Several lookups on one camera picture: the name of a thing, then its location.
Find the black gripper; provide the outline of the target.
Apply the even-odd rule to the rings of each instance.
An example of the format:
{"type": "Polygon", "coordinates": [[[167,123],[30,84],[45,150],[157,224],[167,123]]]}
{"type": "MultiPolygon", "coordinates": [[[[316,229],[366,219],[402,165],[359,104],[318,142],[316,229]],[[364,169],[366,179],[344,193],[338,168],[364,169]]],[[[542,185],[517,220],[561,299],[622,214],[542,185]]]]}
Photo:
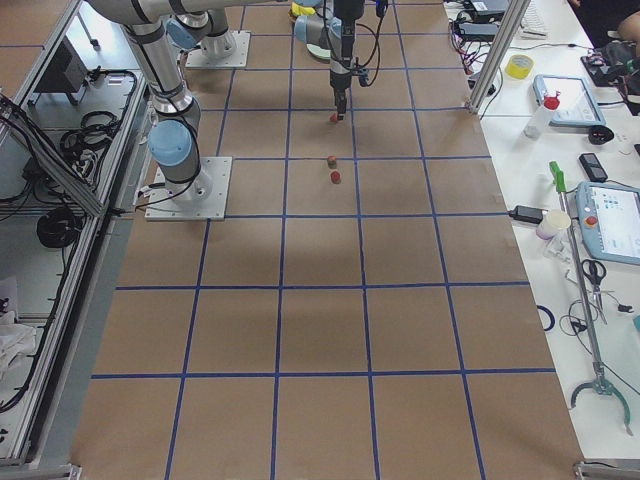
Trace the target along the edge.
{"type": "Polygon", "coordinates": [[[365,3],[357,0],[338,0],[330,7],[331,18],[327,23],[330,43],[330,85],[333,88],[335,113],[344,119],[347,108],[346,91],[351,79],[356,77],[364,87],[368,83],[368,71],[354,58],[356,23],[364,14],[365,3]]]}

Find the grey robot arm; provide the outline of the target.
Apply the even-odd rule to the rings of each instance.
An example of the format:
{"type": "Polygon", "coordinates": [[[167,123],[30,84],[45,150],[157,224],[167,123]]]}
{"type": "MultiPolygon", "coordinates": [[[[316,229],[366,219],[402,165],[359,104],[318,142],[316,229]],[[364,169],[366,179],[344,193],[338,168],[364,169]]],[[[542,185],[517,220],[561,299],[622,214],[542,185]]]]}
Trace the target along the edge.
{"type": "MultiPolygon", "coordinates": [[[[234,47],[226,10],[245,6],[245,1],[91,1],[89,5],[107,20],[120,25],[147,81],[159,125],[151,130],[149,145],[162,140],[169,158],[154,155],[166,182],[178,187],[177,195],[197,188],[202,162],[198,159],[197,127],[200,107],[187,87],[169,41],[186,50],[210,45],[220,51],[234,47]]],[[[306,44],[330,52],[330,86],[336,113],[344,119],[347,90],[357,77],[366,84],[365,67],[354,56],[356,26],[364,15],[363,1],[304,1],[316,10],[314,16],[296,19],[295,35],[306,44]]]]}
{"type": "Polygon", "coordinates": [[[172,43],[181,48],[188,68],[244,67],[250,32],[231,31],[224,9],[175,14],[166,22],[172,43]]]}

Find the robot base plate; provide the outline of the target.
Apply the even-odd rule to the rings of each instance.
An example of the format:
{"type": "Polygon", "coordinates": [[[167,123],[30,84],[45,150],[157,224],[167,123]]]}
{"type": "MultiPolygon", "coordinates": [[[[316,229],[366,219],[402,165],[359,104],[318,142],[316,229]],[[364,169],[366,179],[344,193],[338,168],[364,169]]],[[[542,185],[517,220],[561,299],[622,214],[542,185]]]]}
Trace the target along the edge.
{"type": "Polygon", "coordinates": [[[200,173],[180,195],[185,186],[168,183],[151,191],[145,209],[147,221],[199,221],[225,219],[233,159],[202,157],[200,173]]]}
{"type": "Polygon", "coordinates": [[[228,30],[220,36],[207,36],[186,57],[187,69],[228,70],[247,66],[251,33],[228,30]]]}

